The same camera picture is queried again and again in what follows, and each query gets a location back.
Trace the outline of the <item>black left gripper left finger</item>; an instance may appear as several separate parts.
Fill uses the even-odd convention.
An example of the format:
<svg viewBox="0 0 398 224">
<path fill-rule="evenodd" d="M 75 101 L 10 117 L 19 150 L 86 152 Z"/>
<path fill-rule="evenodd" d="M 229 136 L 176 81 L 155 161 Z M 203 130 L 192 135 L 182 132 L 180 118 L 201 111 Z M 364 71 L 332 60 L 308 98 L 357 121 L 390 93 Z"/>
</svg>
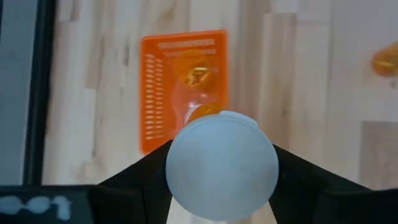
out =
<svg viewBox="0 0 398 224">
<path fill-rule="evenodd" d="M 172 194 L 165 178 L 165 162 L 172 141 L 90 190 L 95 223 L 164 224 Z"/>
</svg>

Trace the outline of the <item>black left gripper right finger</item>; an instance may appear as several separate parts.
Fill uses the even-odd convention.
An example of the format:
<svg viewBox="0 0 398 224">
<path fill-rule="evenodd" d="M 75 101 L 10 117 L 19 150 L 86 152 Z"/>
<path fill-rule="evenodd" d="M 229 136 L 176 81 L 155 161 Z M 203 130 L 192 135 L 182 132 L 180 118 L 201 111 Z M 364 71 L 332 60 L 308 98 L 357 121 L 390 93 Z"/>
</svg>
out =
<svg viewBox="0 0 398 224">
<path fill-rule="evenodd" d="M 269 200 L 277 223 L 397 224 L 397 189 L 371 190 L 280 147 Z"/>
</svg>

